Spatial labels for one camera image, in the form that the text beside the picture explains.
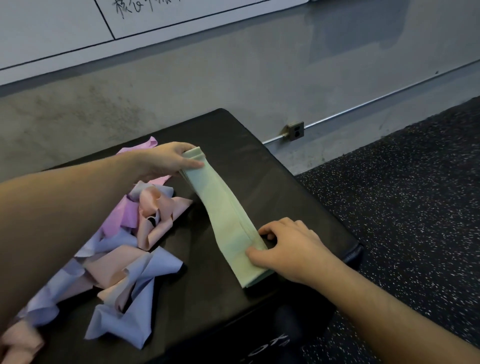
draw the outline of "forearm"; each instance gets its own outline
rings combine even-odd
[[[0,327],[95,233],[147,171],[135,152],[0,184]]]
[[[312,286],[345,314],[387,363],[478,363],[480,351],[439,327],[336,259]]]

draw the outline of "hand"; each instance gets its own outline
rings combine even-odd
[[[277,244],[268,250],[249,247],[245,254],[259,267],[273,269],[293,282],[312,286],[319,273],[319,267],[329,260],[338,260],[323,245],[318,235],[300,221],[283,218],[262,226],[258,233],[267,235],[268,240],[275,236]]]
[[[172,142],[151,149],[134,151],[141,155],[147,165],[147,174],[142,179],[149,181],[162,176],[178,175],[178,171],[182,169],[203,167],[202,162],[181,156],[183,152],[193,148],[195,146],[189,143]]]

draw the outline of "pile of fabric strips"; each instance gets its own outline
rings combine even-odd
[[[146,143],[122,148],[153,148]],[[182,262],[161,247],[149,252],[173,226],[192,201],[172,197],[173,188],[163,184],[170,176],[138,182],[113,209],[100,229],[18,314],[17,322],[2,336],[8,346],[2,364],[27,364],[42,347],[35,327],[52,321],[58,302],[100,287],[103,304],[95,307],[85,339],[110,332],[138,349],[151,334],[154,278],[177,273]],[[125,311],[131,297],[132,303]]]

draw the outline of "whiteboard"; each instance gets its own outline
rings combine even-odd
[[[0,85],[307,1],[7,1],[0,12]]]

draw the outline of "handwriting on whiteboard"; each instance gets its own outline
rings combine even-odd
[[[125,16],[129,13],[154,12],[159,5],[169,5],[174,2],[181,2],[181,0],[115,0],[112,5],[115,7],[117,14],[125,19]]]

